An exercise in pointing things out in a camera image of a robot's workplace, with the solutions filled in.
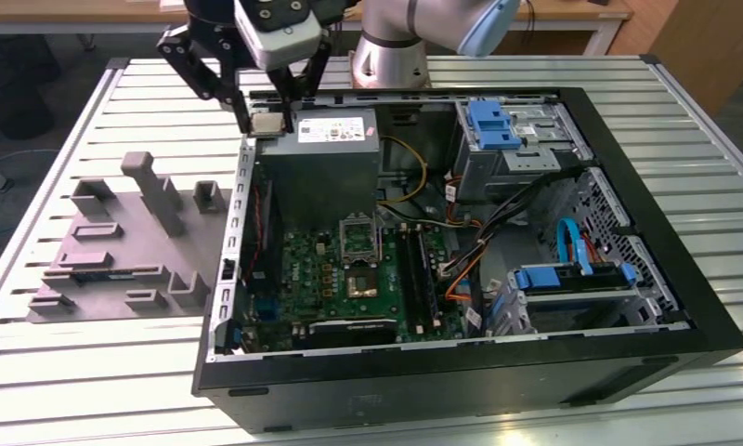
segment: yellow wire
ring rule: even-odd
[[[382,136],[380,139],[388,139],[391,141],[394,141],[400,147],[403,147],[404,149],[407,149],[410,151],[410,153],[412,154],[412,156],[415,157],[415,159],[418,160],[418,163],[420,164],[420,182],[418,183],[418,187],[412,190],[412,192],[410,192],[407,195],[404,195],[403,197],[396,197],[396,198],[391,198],[390,200],[380,200],[376,203],[379,204],[391,204],[391,203],[400,203],[400,202],[406,202],[407,200],[410,200],[412,197],[415,197],[415,195],[420,192],[420,190],[424,188],[426,186],[426,176],[427,176],[427,171],[426,171],[426,162],[423,161],[423,158],[420,158],[420,155],[418,154],[418,152],[415,151],[415,149],[410,146],[410,144],[407,144],[404,141],[402,141],[400,139],[398,139],[396,137],[387,137],[387,136]]]

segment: green circuit board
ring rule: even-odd
[[[282,260],[282,289],[274,321],[256,324],[263,351],[291,349],[291,327],[315,321],[386,319],[398,323],[396,342],[454,339],[462,336],[459,308],[444,306],[440,325],[424,333],[414,333],[407,324],[407,305],[399,288],[396,230],[379,234],[379,261],[372,265],[346,266],[342,263],[338,229],[327,231],[288,231],[284,234]],[[439,230],[423,230],[422,238],[436,265],[447,253]],[[362,248],[367,236],[352,233],[347,241]],[[351,288],[375,289],[374,296],[360,296]]]

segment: ram slot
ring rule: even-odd
[[[400,286],[402,299],[404,301],[404,311],[407,327],[412,334],[422,334],[424,327],[424,308],[420,306],[418,298],[418,278],[415,275],[415,262],[410,251],[410,231],[402,230],[396,234],[396,260],[398,260],[398,283]]]
[[[428,325],[432,328],[439,326],[439,310],[436,308],[436,296],[434,294],[434,282],[432,282],[432,270],[430,269],[430,257],[426,251],[426,244],[423,242],[422,232],[415,231],[412,233],[415,252],[418,262],[418,279],[420,280],[420,301],[423,308],[427,309],[428,313]]]

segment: wooden table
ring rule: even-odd
[[[532,1],[536,31],[592,31],[584,54],[605,54],[619,25],[631,14],[623,0],[609,0],[605,7],[585,0]],[[527,11],[522,5],[512,31],[524,30]],[[360,29],[360,14],[348,17],[347,31]],[[0,0],[0,33],[159,33],[168,24],[184,21],[183,11],[160,12],[156,2]]]

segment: white sticker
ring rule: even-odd
[[[446,201],[454,203],[456,201],[456,188],[451,185],[446,185]]]
[[[475,309],[471,307],[468,307],[468,310],[466,311],[466,319],[475,328],[482,328],[482,316],[479,316],[479,313],[476,313]]]
[[[296,142],[346,142],[366,139],[362,118],[303,119],[296,127]]]
[[[599,19],[625,19],[628,17],[627,12],[600,12],[596,17]]]
[[[515,132],[518,135],[536,135],[536,130],[534,130],[534,127],[528,124],[515,125]]]

